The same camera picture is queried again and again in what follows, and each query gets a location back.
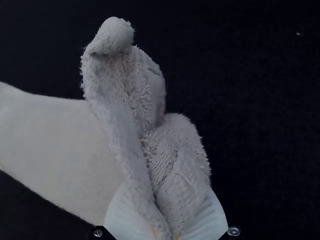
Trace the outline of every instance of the gray towel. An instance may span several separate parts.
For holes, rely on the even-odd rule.
[[[108,134],[139,214],[157,239],[183,235],[206,196],[210,168],[194,125],[165,114],[165,80],[130,23],[108,18],[81,58],[82,88]]]

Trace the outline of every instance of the black background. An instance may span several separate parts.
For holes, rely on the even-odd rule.
[[[229,224],[249,240],[317,238],[319,14],[309,1],[0,0],[0,81],[81,99],[83,48],[106,18],[124,18],[163,71],[167,111],[203,136]],[[81,240],[91,227],[0,183],[1,239]]]

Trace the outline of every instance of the screw head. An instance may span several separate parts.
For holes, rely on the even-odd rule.
[[[229,236],[238,237],[238,236],[240,236],[241,231],[240,231],[239,227],[232,226],[232,227],[229,227],[227,233]]]
[[[93,231],[93,236],[95,236],[97,238],[101,238],[103,234],[104,234],[104,232],[100,229],[96,229]]]

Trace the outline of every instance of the orange mark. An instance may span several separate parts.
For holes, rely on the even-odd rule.
[[[155,236],[155,237],[157,237],[157,232],[153,229],[153,228],[151,228],[151,231],[152,231],[152,234]]]

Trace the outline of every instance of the white cloth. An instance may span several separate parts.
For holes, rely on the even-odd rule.
[[[33,95],[2,82],[0,169],[94,225],[104,222],[123,181],[84,100]]]

